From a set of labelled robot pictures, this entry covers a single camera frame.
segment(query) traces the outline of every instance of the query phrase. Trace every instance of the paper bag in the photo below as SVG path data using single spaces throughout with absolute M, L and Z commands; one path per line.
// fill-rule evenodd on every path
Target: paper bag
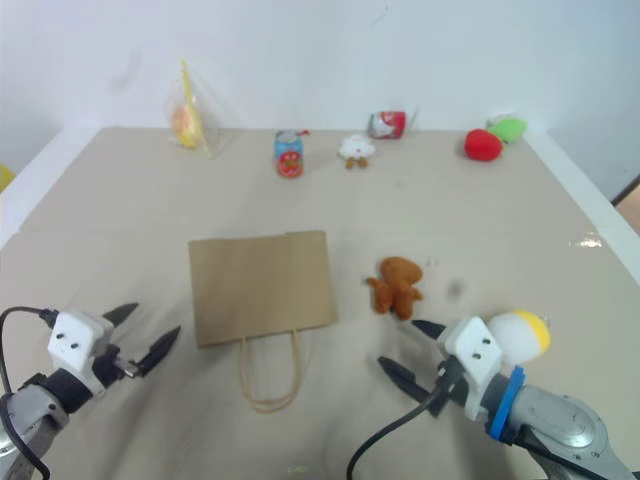
M 336 321 L 324 232 L 189 244 L 198 347 L 241 341 L 242 390 L 253 408 L 287 406 L 300 386 L 297 331 Z M 255 400 L 248 385 L 247 339 L 291 332 L 294 381 L 284 397 Z

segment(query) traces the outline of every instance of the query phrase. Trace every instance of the soda can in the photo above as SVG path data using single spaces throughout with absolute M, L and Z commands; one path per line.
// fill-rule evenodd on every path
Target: soda can
M 400 138 L 406 124 L 405 112 L 376 112 L 369 118 L 368 132 L 372 138 Z
M 304 170 L 302 138 L 295 130 L 280 130 L 274 142 L 276 171 L 285 178 L 296 178 Z

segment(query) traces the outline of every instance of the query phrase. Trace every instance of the white wall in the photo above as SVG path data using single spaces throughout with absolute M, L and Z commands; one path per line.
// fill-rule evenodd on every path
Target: white wall
M 420 128 L 472 128 L 516 108 L 613 196 L 640 171 L 638 25 L 635 0 L 11 0 L 2 98 L 38 139 L 165 125 L 184 56 L 226 126 L 358 128 L 419 105 Z

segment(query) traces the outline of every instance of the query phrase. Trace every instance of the robotic arm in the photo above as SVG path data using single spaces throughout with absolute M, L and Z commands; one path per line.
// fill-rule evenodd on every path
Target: robotic arm
M 481 318 L 448 327 L 423 320 L 413 324 L 435 339 L 445 356 L 434 392 L 418 386 L 413 372 L 393 360 L 378 361 L 393 382 L 431 415 L 437 417 L 453 400 L 470 420 L 485 423 L 491 438 L 527 449 L 552 480 L 635 479 L 614 454 L 604 423 L 590 407 L 567 395 L 525 385 L 521 367 L 516 366 L 509 378 L 500 373 L 503 349 L 508 347 Z
M 113 329 L 136 306 L 122 305 L 102 318 L 77 311 L 19 309 L 38 313 L 52 328 L 48 350 L 56 370 L 48 377 L 34 375 L 12 393 L 0 356 L 6 392 L 0 399 L 1 480 L 28 480 L 34 468 L 48 479 L 49 470 L 40 458 L 69 423 L 69 415 L 91 398 L 102 397 L 116 380 L 144 377 L 167 355 L 180 327 L 162 335 L 139 362 L 118 356 L 120 348 L 110 343 Z M 0 332 L 10 310 L 0 316 Z

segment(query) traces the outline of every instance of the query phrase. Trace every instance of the blue ring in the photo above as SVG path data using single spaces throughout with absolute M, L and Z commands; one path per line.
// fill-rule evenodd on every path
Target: blue ring
M 507 385 L 507 389 L 500 400 L 500 405 L 498 406 L 496 415 L 493 417 L 493 422 L 489 428 L 489 436 L 494 440 L 500 441 L 504 425 L 507 423 L 507 417 L 509 416 L 509 412 L 511 412 L 513 401 L 515 400 L 520 387 L 524 385 L 526 378 L 527 376 L 524 374 L 522 367 L 516 365 L 516 368 L 511 372 L 509 384 Z

